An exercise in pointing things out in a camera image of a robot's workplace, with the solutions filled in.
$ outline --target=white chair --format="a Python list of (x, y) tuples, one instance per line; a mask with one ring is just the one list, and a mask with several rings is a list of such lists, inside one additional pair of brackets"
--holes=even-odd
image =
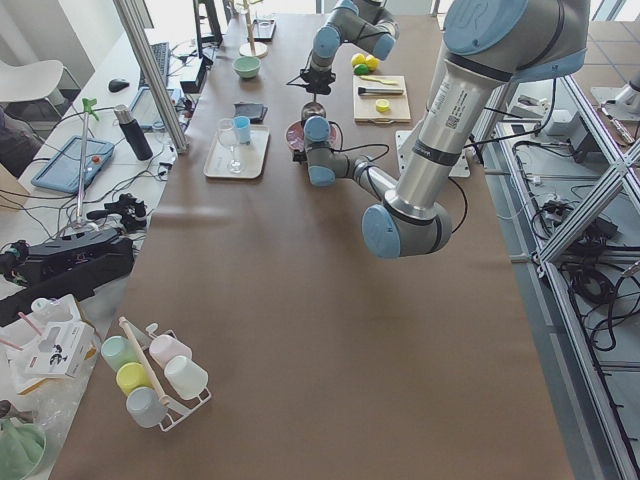
[(64, 72), (67, 72), (69, 78), (80, 90), (81, 87), (76, 79), (59, 60), (43, 60), (19, 67), (8, 65), (0, 60), (0, 103), (45, 100), (57, 116), (62, 118), (62, 113), (49, 97), (56, 91)]

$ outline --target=cardboard box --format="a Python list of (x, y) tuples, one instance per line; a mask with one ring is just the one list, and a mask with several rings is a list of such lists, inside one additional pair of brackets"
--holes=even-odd
[(75, 377), (92, 349), (93, 333), (93, 327), (84, 322), (48, 323), (24, 374), (45, 378)]

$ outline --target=black mouse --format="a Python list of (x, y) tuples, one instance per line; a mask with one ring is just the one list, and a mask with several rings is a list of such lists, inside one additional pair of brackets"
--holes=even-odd
[(110, 92), (119, 92), (129, 86), (129, 82), (124, 80), (123, 78), (114, 78), (109, 82), (109, 91)]

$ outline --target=black bottle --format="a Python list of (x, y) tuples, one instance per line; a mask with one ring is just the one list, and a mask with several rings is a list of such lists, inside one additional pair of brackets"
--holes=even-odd
[(138, 160), (149, 160), (153, 156), (153, 152), (144, 136), (144, 132), (138, 125), (138, 121), (133, 118), (129, 108), (126, 105), (116, 105), (113, 112), (120, 123), (124, 138), (131, 145), (131, 149)]

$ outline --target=keyboard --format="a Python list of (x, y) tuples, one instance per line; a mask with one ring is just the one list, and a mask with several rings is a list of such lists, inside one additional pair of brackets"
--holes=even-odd
[[(164, 80), (164, 84), (167, 85), (169, 81), (169, 64), (171, 63), (171, 50), (169, 49), (169, 42), (154, 43), (151, 45), (151, 51), (156, 59), (158, 68), (160, 69), (160, 76)], [(144, 78), (144, 73), (140, 69), (140, 83), (138, 88), (147, 85), (147, 81)]]

